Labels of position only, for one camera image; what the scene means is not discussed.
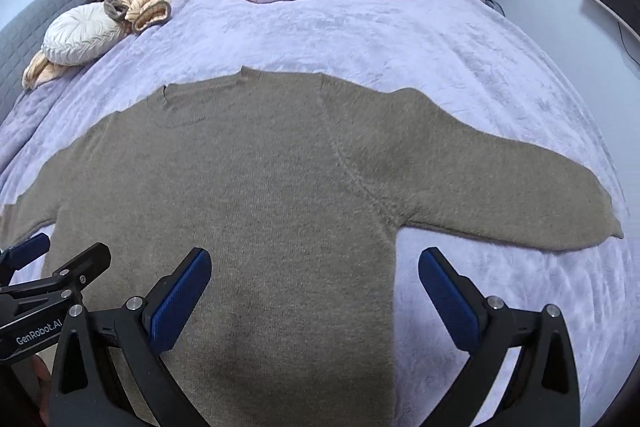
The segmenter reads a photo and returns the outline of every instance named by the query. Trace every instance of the black cord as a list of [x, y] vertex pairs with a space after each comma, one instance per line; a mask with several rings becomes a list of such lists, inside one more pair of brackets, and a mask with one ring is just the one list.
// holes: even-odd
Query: black cord
[[635, 60], [635, 58], [631, 56], [631, 53], [629, 53], [629, 50], [626, 48], [625, 38], [622, 36], [622, 26], [620, 26], [620, 23], [618, 23], [618, 29], [620, 30], [620, 40], [622, 41], [622, 45], [625, 48], [626, 54], [629, 55], [629, 58], [631, 58], [631, 60], [633, 60], [636, 63], [636, 65], [638, 65], [638, 68], [640, 68], [640, 62]]

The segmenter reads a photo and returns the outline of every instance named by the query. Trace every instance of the sweater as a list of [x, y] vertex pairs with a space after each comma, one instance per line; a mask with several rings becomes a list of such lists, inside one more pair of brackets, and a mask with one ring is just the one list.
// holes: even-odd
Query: sweater
[[414, 89], [247, 68], [99, 121], [4, 209], [0, 246], [53, 222], [46, 273], [111, 249], [90, 310], [146, 295], [192, 247], [211, 253], [162, 357], [225, 427], [392, 424], [402, 225], [549, 250], [622, 237], [594, 174], [557, 153], [474, 130]]

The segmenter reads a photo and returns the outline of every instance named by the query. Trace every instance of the blue rubber pad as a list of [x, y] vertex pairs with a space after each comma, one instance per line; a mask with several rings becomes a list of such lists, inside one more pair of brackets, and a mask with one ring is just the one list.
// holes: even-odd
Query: blue rubber pad
[[453, 343], [458, 349], [473, 353], [481, 340], [478, 316], [428, 250], [420, 256], [418, 275]]
[[151, 318], [149, 343], [156, 355], [171, 350], [211, 278], [211, 257], [202, 250]]
[[49, 236], [46, 233], [39, 233], [23, 241], [20, 245], [15, 245], [15, 247], [8, 248], [3, 252], [6, 254], [4, 264], [13, 270], [21, 270], [41, 255], [46, 254], [49, 247]]

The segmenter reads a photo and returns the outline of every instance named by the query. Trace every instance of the sweater's left sleeve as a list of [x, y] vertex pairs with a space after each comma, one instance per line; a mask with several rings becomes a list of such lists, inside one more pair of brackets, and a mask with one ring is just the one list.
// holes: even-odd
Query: sweater's left sleeve
[[17, 245], [56, 222], [69, 191], [84, 175], [84, 165], [113, 115], [107, 116], [49, 158], [35, 181], [15, 204], [0, 207], [0, 249]]
[[319, 89], [340, 160], [399, 225], [542, 250], [623, 237], [593, 172], [556, 152], [480, 132], [415, 89], [328, 76]]

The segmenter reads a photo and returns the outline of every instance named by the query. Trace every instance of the lavender blanket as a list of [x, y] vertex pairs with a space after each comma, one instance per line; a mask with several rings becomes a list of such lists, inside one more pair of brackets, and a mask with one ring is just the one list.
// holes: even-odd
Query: lavender blanket
[[[390, 91], [422, 90], [474, 127], [556, 150], [623, 195], [599, 131], [558, 68], [521, 30], [477, 0], [174, 0], [172, 20], [129, 36], [91, 67], [38, 88], [0, 126], [0, 203], [14, 202], [53, 153], [162, 84], [234, 73], [323, 71]], [[439, 247], [486, 295], [512, 307], [564, 312], [574, 345], [582, 424], [616, 396], [640, 351], [638, 275], [626, 240], [551, 254], [404, 229], [397, 239], [396, 425], [420, 425], [466, 355], [450, 340], [417, 277], [417, 259]], [[33, 264], [17, 280], [39, 276]], [[512, 353], [505, 371], [513, 367]], [[500, 374], [477, 421], [496, 407]]]

